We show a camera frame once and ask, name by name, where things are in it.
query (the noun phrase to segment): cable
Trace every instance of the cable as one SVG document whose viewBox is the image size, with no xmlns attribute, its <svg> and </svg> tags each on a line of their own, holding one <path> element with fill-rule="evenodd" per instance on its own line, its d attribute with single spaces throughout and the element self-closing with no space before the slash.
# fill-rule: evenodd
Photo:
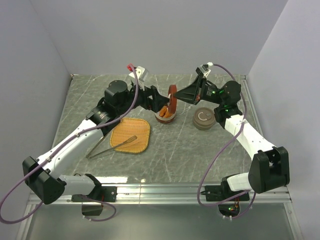
<svg viewBox="0 0 320 240">
<path fill-rule="evenodd" d="M 222 65 L 220 65 L 220 64 L 213 64 L 213 63 L 211 63 L 211 62 L 208 63 L 208 64 L 209 64 L 209 66 L 216 66 L 216 67 L 219 67 L 219 68 L 225 70 L 225 71 L 230 75 L 230 77 L 232 78 L 232 80 L 233 80 L 233 81 L 236 81 L 236 79 L 235 79 L 235 77 L 232 75 L 232 73 L 231 73 L 228 69 L 226 69 L 224 66 L 222 66 Z M 243 93 L 240 92 L 240 95 L 241 95 L 241 98 L 242 98 L 242 101 L 243 101 L 243 105 L 244 105 L 243 119 L 246 119 L 246 118 L 247 118 L 247 114 L 248 114 L 248 107 L 247 107 L 247 103 L 246 103 L 246 101 L 245 101 L 245 97 L 244 97 Z M 225 202 L 228 202 L 228 201 L 230 201 L 230 200 L 232 200 L 232 199 L 234 199 L 234 198 L 240 197 L 241 195 L 247 194 L 247 193 L 249 192 L 249 190 L 245 190 L 245 191 L 240 192 L 240 193 L 238 193 L 238 194 L 236 194 L 236 195 L 234 195 L 234 196 L 228 197 L 228 198 L 225 199 L 225 200 L 222 200 L 222 201 L 219 201 L 219 202 L 216 202 L 216 203 L 211 203 L 211 204 L 210 204 L 210 203 L 204 204 L 204 203 L 202 203 L 201 200 L 200 200 L 201 188 L 202 188 L 202 185 L 204 184 L 204 181 L 205 181 L 205 179 L 206 179 L 206 177 L 207 177 L 207 175 L 208 175 L 211 167 L 213 166 L 213 164 L 215 163 L 215 161 L 217 160 L 217 158 L 220 156 L 220 154 L 223 153 L 223 151 L 226 150 L 226 148 L 229 147 L 230 144 L 232 144 L 232 143 L 237 139 L 237 137 L 239 137 L 239 135 L 240 135 L 240 134 L 242 133 L 242 131 L 244 130 L 244 126 L 245 126 L 245 123 L 242 122 L 239 132 L 238 132 L 235 136 L 233 136 L 233 138 L 232 138 L 229 142 L 227 142 L 227 143 L 220 149 L 220 151 L 218 151 L 218 153 L 214 156 L 214 158 L 212 159 L 211 163 L 209 164 L 209 166 L 208 166 L 207 169 L 205 170 L 204 175 L 203 175 L 203 177 L 202 177 L 201 180 L 200 180 L 200 183 L 199 183 L 199 186 L 198 186 L 198 189 L 197 189 L 197 193 L 196 193 L 196 199 L 197 199 L 197 202 L 199 203 L 199 205 L 201 205 L 201 206 L 203 206 L 203 207 L 214 207 L 214 206 L 218 206 L 218 205 L 220 205 L 220 204 L 223 204 L 223 203 L 225 203 Z M 238 216 L 233 217 L 233 219 L 239 218 L 239 217 L 241 217 L 243 214 L 245 214 L 245 213 L 251 208 L 252 204 L 254 203 L 255 198 L 256 198 L 256 192 L 254 192 L 253 197 L 252 197 L 252 199 L 251 199 L 251 202 L 250 202 L 249 206 L 248 206 L 242 213 L 240 213 Z"/>
<path fill-rule="evenodd" d="M 129 66 L 131 67 L 131 69 L 135 69 L 135 67 L 132 65 L 132 64 L 129 64 Z M 97 125 L 97 126 L 94 126 L 94 127 L 90 127 L 90 128 L 87 128 L 87 129 L 84 129 L 82 131 L 80 131 L 78 133 L 78 136 L 79 135 L 82 135 L 84 133 L 87 133 L 89 131 L 92 131 L 92 130 L 96 130 L 96 129 L 100 129 L 100 128 L 103 128 L 103 127 L 106 127 L 106 126 L 109 126 L 111 124 L 114 124 L 118 121 L 120 121 L 123 117 L 125 117 L 135 106 L 136 102 L 137 102 L 137 98 L 138 98 L 138 92 L 139 92 L 139 79 L 138 79 L 138 76 L 137 76 L 137 73 L 136 71 L 132 71 L 133 74 L 134 74 L 134 78 L 135 78 L 135 81 L 136 81 L 136 84 L 135 84 L 135 93 L 134 93 L 134 98 L 133 98 L 133 101 L 132 101 L 132 104 L 131 106 L 129 107 L 129 109 L 124 113 L 122 114 L 121 116 L 119 116 L 118 118 L 110 121 L 110 122 L 107 122 L 105 124 L 101 124 L 101 125 Z M 45 161 L 43 161 L 43 163 L 39 164 L 39 166 L 35 167 L 32 171 L 30 171 L 27 175 L 25 175 L 20 181 L 18 181 L 10 190 L 9 192 L 3 197 L 3 199 L 0 201 L 0 222 L 3 223 L 3 224 L 17 224 L 17 223 L 20 223 L 22 222 L 23 220 L 27 219 L 28 217 L 30 217 L 32 214 L 34 214 L 39 208 L 40 206 L 43 204 L 43 201 L 41 201 L 33 211 L 31 211 L 30 213 L 28 213 L 26 216 L 22 217 L 22 218 L 19 218 L 17 220 L 5 220 L 3 219 L 3 217 L 1 216 L 1 209 L 4 205 L 4 202 L 6 201 L 6 199 L 9 197 L 9 195 L 22 183 L 24 182 L 26 179 L 28 179 L 32 174 L 34 174 L 36 171 L 38 171 L 40 168 L 42 168 L 43 166 L 45 166 L 50 159 L 52 159 L 55 155 L 57 155 L 59 153 L 59 151 L 61 151 L 61 149 L 63 149 L 68 143 L 70 143 L 73 139 L 77 138 L 77 135 L 73 135 L 71 137 L 69 137 L 65 142 L 63 142 L 50 156 L 49 156 L 49 159 L 46 159 Z M 110 203 L 107 203 L 107 202 L 102 202 L 102 204 L 105 204 L 105 205 L 112 205 Z"/>
</svg>

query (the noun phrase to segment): red connector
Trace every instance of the red connector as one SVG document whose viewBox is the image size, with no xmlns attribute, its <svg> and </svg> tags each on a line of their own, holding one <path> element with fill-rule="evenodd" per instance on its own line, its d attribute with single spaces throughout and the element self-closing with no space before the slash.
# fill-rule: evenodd
<svg viewBox="0 0 320 240">
<path fill-rule="evenodd" d="M 132 65 L 132 66 L 133 66 L 133 64 L 132 64 L 132 63 L 130 63 L 128 66 L 126 66 L 126 68 L 127 68 L 127 69 L 129 69 L 129 71 L 130 71 L 130 72 L 133 72 L 134 70 L 130 67 L 130 65 Z"/>
</svg>

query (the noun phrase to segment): orange silicone mat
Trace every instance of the orange silicone mat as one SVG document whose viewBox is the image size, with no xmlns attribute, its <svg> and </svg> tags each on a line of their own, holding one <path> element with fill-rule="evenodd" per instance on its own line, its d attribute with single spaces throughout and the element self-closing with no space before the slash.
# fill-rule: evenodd
<svg viewBox="0 0 320 240">
<path fill-rule="evenodd" d="M 146 120 L 137 118 L 122 118 L 113 129 L 110 137 L 111 147 L 123 143 L 132 136 L 137 136 L 133 142 L 117 147 L 118 152 L 139 154 L 147 149 L 150 138 L 150 125 Z"/>
</svg>

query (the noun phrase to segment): bowl with food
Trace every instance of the bowl with food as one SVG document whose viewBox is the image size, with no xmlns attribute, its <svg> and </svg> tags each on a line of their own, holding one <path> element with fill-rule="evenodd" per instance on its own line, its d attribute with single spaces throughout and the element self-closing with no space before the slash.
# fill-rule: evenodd
<svg viewBox="0 0 320 240">
<path fill-rule="evenodd" d="M 176 85 L 170 85 L 168 91 L 168 98 L 170 99 L 168 105 L 164 106 L 160 111 L 155 113 L 155 119 L 162 123 L 171 123 L 176 117 L 177 99 L 174 97 L 174 93 L 177 92 Z"/>
</svg>

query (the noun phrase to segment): white wall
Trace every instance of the white wall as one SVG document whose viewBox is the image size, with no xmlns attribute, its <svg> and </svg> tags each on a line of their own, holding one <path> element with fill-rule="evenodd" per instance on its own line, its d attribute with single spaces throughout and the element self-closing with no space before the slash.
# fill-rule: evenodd
<svg viewBox="0 0 320 240">
<path fill-rule="evenodd" d="M 320 238 L 320 2 L 289 0 L 249 73 L 265 136 L 289 152 L 293 205 Z"/>
<path fill-rule="evenodd" d="M 0 1 L 0 199 L 23 177 L 22 162 L 50 149 L 70 75 L 28 0 Z M 30 190 L 23 184 L 1 211 L 23 216 Z M 13 240 L 19 224 L 0 223 Z"/>
<path fill-rule="evenodd" d="M 72 74 L 194 73 L 208 61 L 248 74 L 287 1 L 31 0 Z"/>
</svg>

